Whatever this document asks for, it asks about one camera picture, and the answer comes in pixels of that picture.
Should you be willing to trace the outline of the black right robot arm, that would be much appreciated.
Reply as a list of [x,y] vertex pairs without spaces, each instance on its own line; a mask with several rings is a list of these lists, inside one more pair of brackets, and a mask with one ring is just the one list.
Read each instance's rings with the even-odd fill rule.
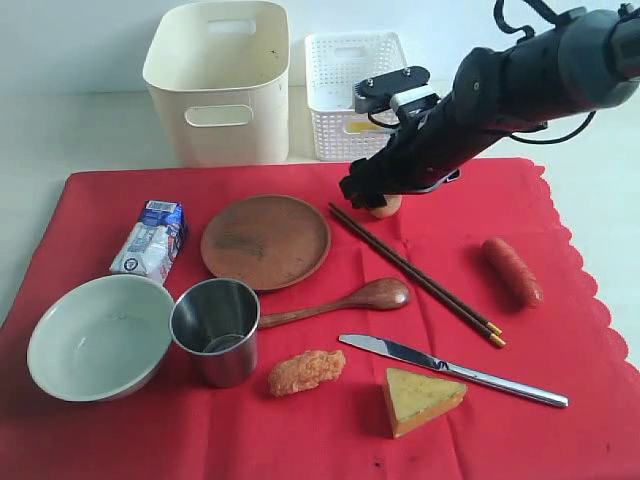
[[351,163],[340,183],[355,208],[383,207],[391,195],[428,193],[458,178],[461,166],[503,138],[527,142],[551,120],[615,108],[639,88],[639,12],[583,7],[557,14],[531,7],[552,29],[511,48],[474,48],[452,90],[437,95],[419,66],[369,76],[354,86],[356,112],[373,119],[392,111],[390,138],[377,153]]

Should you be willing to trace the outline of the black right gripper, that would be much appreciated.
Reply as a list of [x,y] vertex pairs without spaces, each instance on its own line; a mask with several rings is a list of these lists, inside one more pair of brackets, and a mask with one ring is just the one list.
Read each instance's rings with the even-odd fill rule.
[[401,108],[399,125],[375,155],[354,161],[339,187],[354,209],[386,206],[385,195],[437,188],[495,143],[495,84],[459,82],[428,108]]

